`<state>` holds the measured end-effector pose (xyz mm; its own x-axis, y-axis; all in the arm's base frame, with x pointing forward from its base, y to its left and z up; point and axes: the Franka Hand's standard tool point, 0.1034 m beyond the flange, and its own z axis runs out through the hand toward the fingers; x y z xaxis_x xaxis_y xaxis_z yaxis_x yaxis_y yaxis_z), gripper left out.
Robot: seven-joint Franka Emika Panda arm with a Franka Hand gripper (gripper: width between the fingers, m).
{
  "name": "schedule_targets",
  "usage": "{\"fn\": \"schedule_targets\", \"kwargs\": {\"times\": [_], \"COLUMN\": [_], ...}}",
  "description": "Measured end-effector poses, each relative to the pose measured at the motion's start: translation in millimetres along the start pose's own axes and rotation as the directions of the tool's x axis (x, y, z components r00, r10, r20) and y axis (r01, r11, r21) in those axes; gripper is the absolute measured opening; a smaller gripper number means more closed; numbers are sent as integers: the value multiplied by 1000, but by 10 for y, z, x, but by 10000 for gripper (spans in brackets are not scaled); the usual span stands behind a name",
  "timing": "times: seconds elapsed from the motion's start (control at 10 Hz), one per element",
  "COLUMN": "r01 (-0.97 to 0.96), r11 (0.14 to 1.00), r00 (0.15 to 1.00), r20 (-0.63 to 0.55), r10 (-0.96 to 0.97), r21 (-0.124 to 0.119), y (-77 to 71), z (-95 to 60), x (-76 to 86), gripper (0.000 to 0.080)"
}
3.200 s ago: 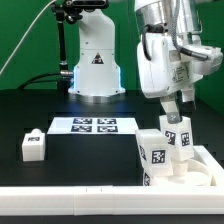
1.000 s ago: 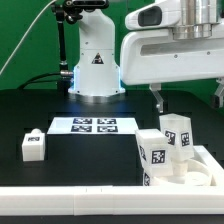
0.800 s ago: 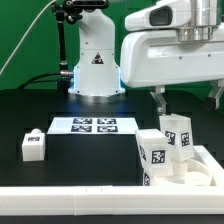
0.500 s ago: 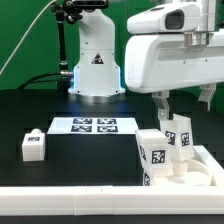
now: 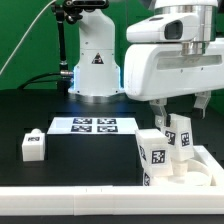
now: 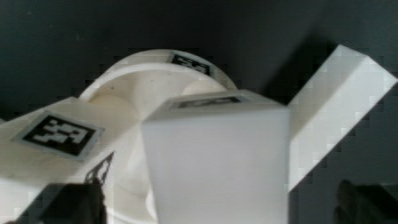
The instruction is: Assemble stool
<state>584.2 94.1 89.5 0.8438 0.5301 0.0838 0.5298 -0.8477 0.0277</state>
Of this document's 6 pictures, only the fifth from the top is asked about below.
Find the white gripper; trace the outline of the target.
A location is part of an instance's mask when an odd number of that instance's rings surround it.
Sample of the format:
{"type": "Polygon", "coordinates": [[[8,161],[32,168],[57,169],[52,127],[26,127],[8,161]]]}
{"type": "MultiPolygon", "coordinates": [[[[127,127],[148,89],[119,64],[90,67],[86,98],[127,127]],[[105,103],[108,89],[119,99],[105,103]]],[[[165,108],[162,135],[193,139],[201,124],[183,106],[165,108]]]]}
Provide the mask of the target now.
{"type": "Polygon", "coordinates": [[[224,88],[224,38],[211,42],[204,55],[182,56],[181,50],[181,44],[133,44],[125,55],[125,92],[149,101],[159,129],[166,125],[166,98],[196,93],[192,116],[204,119],[210,91],[224,88]]]}

